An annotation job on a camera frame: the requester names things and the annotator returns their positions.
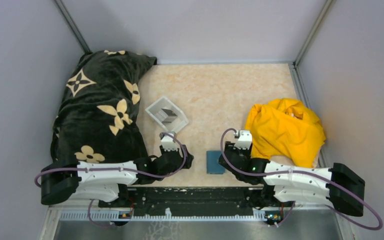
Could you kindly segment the white plastic card tray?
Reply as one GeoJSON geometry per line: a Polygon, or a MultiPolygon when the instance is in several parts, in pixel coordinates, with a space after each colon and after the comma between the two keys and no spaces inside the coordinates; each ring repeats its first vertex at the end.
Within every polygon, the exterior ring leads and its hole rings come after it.
{"type": "Polygon", "coordinates": [[[160,97],[145,111],[165,132],[177,134],[189,124],[185,113],[166,96],[160,97]]]}

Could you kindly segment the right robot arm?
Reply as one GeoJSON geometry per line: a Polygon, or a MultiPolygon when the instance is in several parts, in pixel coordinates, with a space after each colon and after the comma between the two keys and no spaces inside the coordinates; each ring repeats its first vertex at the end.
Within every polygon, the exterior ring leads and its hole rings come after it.
{"type": "Polygon", "coordinates": [[[302,202],[333,207],[338,212],[361,217],[365,181],[342,163],[331,168],[305,168],[285,165],[265,158],[252,158],[250,150],[227,141],[218,163],[237,180],[262,185],[257,207],[274,207],[280,203],[302,202]]]}

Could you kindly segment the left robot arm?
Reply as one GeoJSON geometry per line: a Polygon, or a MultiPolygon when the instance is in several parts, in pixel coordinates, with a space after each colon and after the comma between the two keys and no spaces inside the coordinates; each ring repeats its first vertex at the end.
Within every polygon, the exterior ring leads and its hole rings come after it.
{"type": "Polygon", "coordinates": [[[148,185],[190,169],[194,160],[183,144],[177,150],[160,148],[161,156],[148,156],[122,163],[56,161],[34,179],[41,190],[41,204],[67,200],[99,200],[124,207],[129,203],[128,186],[148,185]]]}

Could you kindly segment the blue leather card holder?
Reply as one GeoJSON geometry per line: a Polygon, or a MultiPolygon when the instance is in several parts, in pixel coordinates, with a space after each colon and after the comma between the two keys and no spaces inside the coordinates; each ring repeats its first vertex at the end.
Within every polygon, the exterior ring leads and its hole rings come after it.
{"type": "Polygon", "coordinates": [[[220,150],[209,150],[206,152],[206,173],[209,175],[223,175],[226,169],[219,164],[220,150]]]}

